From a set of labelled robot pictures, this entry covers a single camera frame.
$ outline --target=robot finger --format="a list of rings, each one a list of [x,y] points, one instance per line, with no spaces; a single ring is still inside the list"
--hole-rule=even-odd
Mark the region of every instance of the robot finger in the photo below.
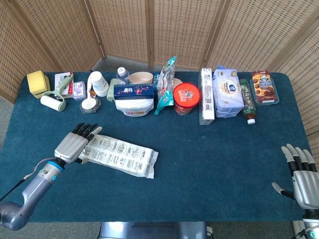
[[[76,133],[82,126],[84,125],[84,123],[79,123],[74,130],[72,130],[72,133]]]
[[[301,164],[301,160],[300,160],[299,154],[297,153],[295,148],[291,144],[288,144],[288,143],[287,143],[286,147],[290,151],[290,153],[292,154],[292,156],[293,156],[293,158],[294,158],[294,160],[296,162],[297,169],[298,170],[304,170],[303,165]]]
[[[95,130],[93,130],[93,131],[89,134],[89,136],[86,137],[87,140],[90,142],[90,141],[95,137],[95,135],[97,135],[99,132],[101,132],[101,130],[102,130],[102,127],[101,127],[101,126],[97,127]]]
[[[76,134],[81,135],[90,126],[90,124],[83,125]]]
[[[287,163],[288,163],[288,166],[289,166],[290,174],[293,177],[294,171],[298,170],[296,162],[294,160],[294,157],[291,154],[291,152],[289,151],[289,149],[287,149],[286,147],[282,146],[281,150],[282,150],[282,152],[284,153],[284,155],[285,155],[285,157],[287,159]]]
[[[296,147],[295,149],[296,149],[297,153],[299,154],[303,169],[310,171],[309,163],[308,163],[307,157],[305,156],[304,152],[299,147]]]
[[[307,158],[307,161],[309,162],[309,168],[312,172],[317,172],[316,163],[314,161],[313,156],[309,153],[308,150],[304,149],[303,152],[305,153],[305,156]]]
[[[283,188],[281,188],[277,183],[272,182],[271,185],[273,186],[273,188],[276,190],[277,193],[286,196],[288,198],[291,199],[295,199],[294,193],[288,190],[285,190]]]
[[[81,135],[82,137],[86,138],[91,132],[92,130],[97,126],[97,123],[92,124],[90,127],[88,127],[84,133]]]

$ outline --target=teal tablecloth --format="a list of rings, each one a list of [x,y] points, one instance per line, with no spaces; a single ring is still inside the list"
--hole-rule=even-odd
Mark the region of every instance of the teal tablecloth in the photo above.
[[[46,73],[53,88],[54,73]],[[87,81],[89,72],[75,73]],[[103,73],[108,81],[115,73]],[[250,73],[239,73],[249,78]],[[197,72],[176,72],[197,84]],[[80,102],[67,100],[63,112],[41,105],[21,84],[0,154],[0,195],[54,149],[80,122],[98,123],[101,134],[159,152],[155,178],[137,178],[93,163],[67,165],[36,207],[33,222],[78,221],[282,221],[300,220],[303,211],[271,186],[292,189],[281,146],[309,149],[288,77],[272,73],[280,103],[257,108],[256,124],[242,115],[200,126],[198,108],[180,116],[166,108],[130,118],[102,99],[95,114],[83,115]],[[22,185],[6,200],[22,203]]]

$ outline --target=water bottle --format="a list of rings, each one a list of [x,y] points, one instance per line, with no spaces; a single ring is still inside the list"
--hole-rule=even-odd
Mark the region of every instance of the water bottle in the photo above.
[[[120,67],[116,73],[116,78],[120,85],[126,85],[130,83],[130,75],[124,67]]]

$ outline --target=blue box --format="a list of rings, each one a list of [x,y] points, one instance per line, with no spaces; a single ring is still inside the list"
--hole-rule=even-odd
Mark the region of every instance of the blue box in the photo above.
[[[154,84],[114,85],[115,100],[152,99]]]

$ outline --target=blue snack bag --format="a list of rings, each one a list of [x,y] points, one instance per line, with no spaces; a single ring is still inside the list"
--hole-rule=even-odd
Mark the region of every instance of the blue snack bag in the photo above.
[[[157,92],[158,92],[158,105],[155,110],[155,115],[164,109],[166,106],[173,106],[173,78],[175,75],[175,61],[177,56],[173,56],[165,66],[163,66],[159,75],[156,75]]]

